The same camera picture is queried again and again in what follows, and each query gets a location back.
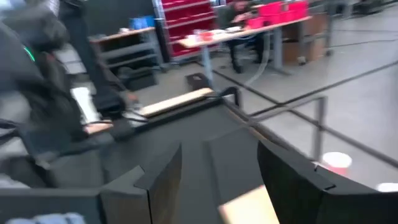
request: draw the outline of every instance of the shelving unit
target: shelving unit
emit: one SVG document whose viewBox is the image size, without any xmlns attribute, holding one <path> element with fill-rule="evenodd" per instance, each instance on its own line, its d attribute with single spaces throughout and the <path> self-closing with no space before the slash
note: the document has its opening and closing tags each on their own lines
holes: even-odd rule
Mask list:
<svg viewBox="0 0 398 224">
<path fill-rule="evenodd" d="M 177 41 L 194 30 L 215 28 L 215 12 L 210 0 L 152 0 L 158 21 L 163 28 L 167 50 L 172 61 L 194 57 L 200 49 L 186 49 Z"/>
</svg>

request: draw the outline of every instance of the white tabletop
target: white tabletop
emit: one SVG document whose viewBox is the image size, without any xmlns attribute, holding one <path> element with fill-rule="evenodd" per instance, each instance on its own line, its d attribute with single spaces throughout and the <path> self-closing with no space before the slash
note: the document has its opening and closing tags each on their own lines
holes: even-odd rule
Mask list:
<svg viewBox="0 0 398 224">
<path fill-rule="evenodd" d="M 258 33 L 265 32 L 265 31 L 269 31 L 269 30 L 275 29 L 277 27 L 286 26 L 286 25 L 293 24 L 296 22 L 306 21 L 311 18 L 312 18 L 312 16 L 307 16 L 302 19 L 297 19 L 295 21 L 284 22 L 281 24 L 261 27 L 258 29 L 245 29 L 242 32 L 236 32 L 236 33 L 232 33 L 232 34 L 229 34 L 229 33 L 217 34 L 217 35 L 214 35 L 213 40 L 210 40 L 210 41 L 196 41 L 193 39 L 183 39 L 183 40 L 179 40 L 178 43 L 183 45 L 186 48 L 194 48 L 194 47 L 202 47 L 202 46 L 206 46 L 206 45 L 218 44 L 218 43 L 222 43 L 222 42 L 225 42 L 228 40 L 233 40 L 233 39 L 236 39 L 239 37 L 245 37 L 248 35 L 253 35 L 253 34 L 258 34 Z"/>
</svg>

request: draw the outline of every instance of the man sitting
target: man sitting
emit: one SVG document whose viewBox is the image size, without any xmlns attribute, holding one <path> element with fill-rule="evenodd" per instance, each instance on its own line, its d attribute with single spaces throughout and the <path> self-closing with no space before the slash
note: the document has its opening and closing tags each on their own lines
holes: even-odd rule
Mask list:
<svg viewBox="0 0 398 224">
<path fill-rule="evenodd" d="M 234 26 L 245 26 L 245 21 L 252 17 L 251 8 L 254 4 L 250 0 L 234 0 L 226 9 L 224 14 L 223 28 L 234 27 Z M 264 40 L 263 34 L 256 34 L 254 37 L 254 47 L 257 54 L 257 59 L 254 63 L 262 62 L 262 54 L 264 51 Z M 232 66 L 236 73 L 241 73 L 242 68 L 236 61 L 236 49 L 235 46 L 242 44 L 243 40 L 235 39 L 227 41 L 229 47 L 229 53 L 231 55 Z"/>
</svg>

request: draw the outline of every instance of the red storage bin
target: red storage bin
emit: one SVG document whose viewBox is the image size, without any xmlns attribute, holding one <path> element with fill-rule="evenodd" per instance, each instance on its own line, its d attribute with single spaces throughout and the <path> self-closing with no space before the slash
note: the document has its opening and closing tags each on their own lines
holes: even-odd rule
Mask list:
<svg viewBox="0 0 398 224">
<path fill-rule="evenodd" d="M 282 11 L 282 2 L 273 2 L 259 8 L 260 16 L 279 14 Z"/>
<path fill-rule="evenodd" d="M 246 24 L 250 27 L 250 29 L 258 29 L 264 26 L 264 18 L 258 17 L 254 19 L 249 19 Z"/>
<path fill-rule="evenodd" d="M 266 26 L 280 24 L 280 14 L 263 16 L 263 24 Z"/>
<path fill-rule="evenodd" d="M 308 16 L 308 1 L 298 1 L 289 4 L 289 11 L 293 12 L 294 20 Z"/>
<path fill-rule="evenodd" d="M 280 14 L 280 22 L 290 22 L 295 20 L 295 13 L 294 11 L 286 11 L 281 12 Z"/>
</svg>

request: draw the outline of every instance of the concrete floor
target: concrete floor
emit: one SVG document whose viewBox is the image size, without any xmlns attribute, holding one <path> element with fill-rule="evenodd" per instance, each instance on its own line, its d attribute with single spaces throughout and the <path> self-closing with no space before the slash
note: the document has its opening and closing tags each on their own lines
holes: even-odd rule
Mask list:
<svg viewBox="0 0 398 224">
<path fill-rule="evenodd" d="M 294 74 L 289 77 L 266 70 L 251 86 L 278 102 L 320 90 L 317 95 L 328 97 L 326 124 L 330 128 L 398 161 L 398 140 L 395 132 L 398 129 L 396 10 L 398 6 L 393 6 L 372 16 L 336 21 L 332 57 L 325 57 L 302 67 L 285 66 L 286 70 Z M 256 65 L 245 60 L 242 62 L 245 73 L 235 74 L 229 67 L 228 55 L 219 55 L 213 58 L 212 63 L 217 72 L 239 82 L 246 82 L 257 70 Z M 382 69 L 366 73 L 377 68 Z M 204 70 L 195 63 L 171 69 L 166 74 L 158 75 L 157 86 L 140 90 L 137 94 L 145 105 L 181 95 L 188 92 L 183 76 L 196 72 L 203 73 Z M 217 88 L 234 86 L 219 75 L 214 76 Z M 344 80 L 347 82 L 330 86 Z M 273 105 L 247 90 L 243 90 L 243 104 L 243 110 L 248 114 Z M 298 110 L 313 117 L 314 109 L 314 104 L 310 103 Z M 305 154 L 310 154 L 313 142 L 311 124 L 290 113 L 263 121 L 262 124 Z M 325 134 L 323 150 L 340 151 L 350 155 L 353 165 L 349 168 L 347 176 L 369 187 L 375 188 L 382 182 L 398 182 L 397 169 L 330 134 Z"/>
</svg>

